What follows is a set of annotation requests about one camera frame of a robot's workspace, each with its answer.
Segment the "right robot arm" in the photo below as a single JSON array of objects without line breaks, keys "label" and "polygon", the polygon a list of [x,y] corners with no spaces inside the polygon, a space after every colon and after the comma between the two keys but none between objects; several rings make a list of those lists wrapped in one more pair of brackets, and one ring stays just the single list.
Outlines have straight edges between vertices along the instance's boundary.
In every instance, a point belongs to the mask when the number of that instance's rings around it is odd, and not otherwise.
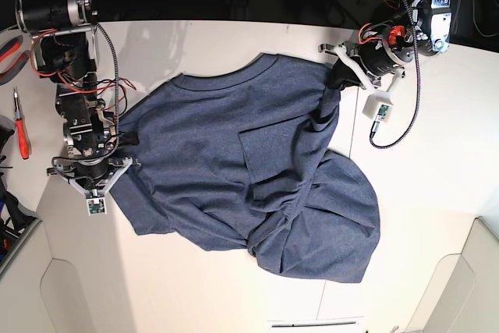
[{"label": "right robot arm", "polygon": [[108,82],[115,103],[101,97],[97,79],[97,21],[93,0],[15,0],[16,22],[32,39],[29,59],[40,78],[56,84],[55,109],[63,118],[67,157],[55,157],[48,174],[59,175],[85,196],[100,203],[135,158],[118,149],[134,145],[136,135],[119,129],[119,74]]}]

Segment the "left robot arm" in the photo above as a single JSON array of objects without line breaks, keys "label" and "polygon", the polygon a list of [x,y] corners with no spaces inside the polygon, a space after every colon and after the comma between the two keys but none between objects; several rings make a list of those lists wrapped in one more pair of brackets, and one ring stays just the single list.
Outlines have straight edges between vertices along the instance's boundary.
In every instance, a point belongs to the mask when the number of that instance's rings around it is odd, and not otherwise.
[{"label": "left robot arm", "polygon": [[356,38],[339,48],[343,57],[332,66],[327,87],[375,90],[383,77],[405,75],[421,55],[449,49],[451,0],[381,0],[388,12],[362,25]]}]

